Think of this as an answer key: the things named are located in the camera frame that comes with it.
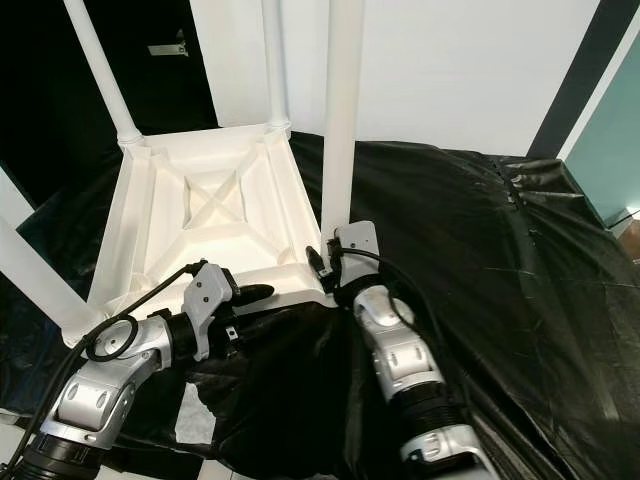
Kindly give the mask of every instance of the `black tarp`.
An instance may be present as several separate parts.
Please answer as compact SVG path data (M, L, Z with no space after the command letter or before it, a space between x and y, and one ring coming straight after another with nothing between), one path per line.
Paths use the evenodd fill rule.
M318 214L322 139L294 134L291 147ZM563 163L406 143L356 153L352 220L375 222L383 255L434 304L442 361L503 478L640 478L640 275ZM20 229L81 295L117 166L114 154ZM0 406L29 413L65 349L6 280L0 308ZM197 451L255 478L400 477L348 315L307 304L242 325L231 360L152 377L119 443ZM217 417L210 446L175 444L185 380Z

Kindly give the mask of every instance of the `black plastic sheet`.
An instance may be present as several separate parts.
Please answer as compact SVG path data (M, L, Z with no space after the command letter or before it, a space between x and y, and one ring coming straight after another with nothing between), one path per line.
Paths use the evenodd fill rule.
M318 213L322 139L294 134L291 147ZM433 302L441 361L503 478L640 478L640 278L562 162L406 143L356 153L352 220L374 221L383 255ZM107 163L21 228L83 295L116 175ZM65 349L6 280L0 308L0 406L29 413ZM307 304L241 330L232 359L152 377L119 442L219 458L258 479L401 478L348 315ZM212 445L175 443L185 381L217 417Z

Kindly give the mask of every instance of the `white cylindrical leg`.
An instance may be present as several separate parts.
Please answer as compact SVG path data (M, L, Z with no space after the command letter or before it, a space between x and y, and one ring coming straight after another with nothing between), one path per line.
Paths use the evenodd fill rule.
M325 259L334 230L349 223L364 0L331 0L329 8L321 221Z
M58 324L68 345L103 320L1 217L0 271Z
M118 143L120 145L128 145L141 141L142 135L133 123L127 104L122 98L122 93L120 93L111 67L109 67L109 62L102 50L100 40L98 40L98 35L93 28L84 1L64 0L64 4L67 7L67 12L78 40L80 40L84 56L89 62L93 77L98 84L104 103L107 106L107 110L109 110L109 115L111 115L111 120L113 120L118 132Z
M291 122L287 111L287 87L282 42L280 0L262 0L264 45L267 59L267 83L271 118L269 125L289 129Z

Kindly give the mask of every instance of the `teal wall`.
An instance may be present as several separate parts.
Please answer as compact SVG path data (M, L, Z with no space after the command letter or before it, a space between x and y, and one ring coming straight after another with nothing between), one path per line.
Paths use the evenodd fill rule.
M567 158L603 220L640 208L640 36Z

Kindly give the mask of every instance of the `wrinkled black plastic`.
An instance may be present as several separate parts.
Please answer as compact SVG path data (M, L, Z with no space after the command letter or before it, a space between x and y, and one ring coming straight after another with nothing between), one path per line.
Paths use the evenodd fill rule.
M294 134L291 147L318 213L322 139ZM352 220L375 222L383 255L433 302L439 360L503 478L640 478L640 277L564 165L406 143L356 151ZM111 167L22 228L83 294L113 182ZM49 228L57 219L68 228ZM30 412L64 348L9 290L0 406ZM152 377L120 442L218 457L259 479L401 478L395 425L348 315L301 305L241 330L235 357ZM213 445L175 444L185 380L217 417Z

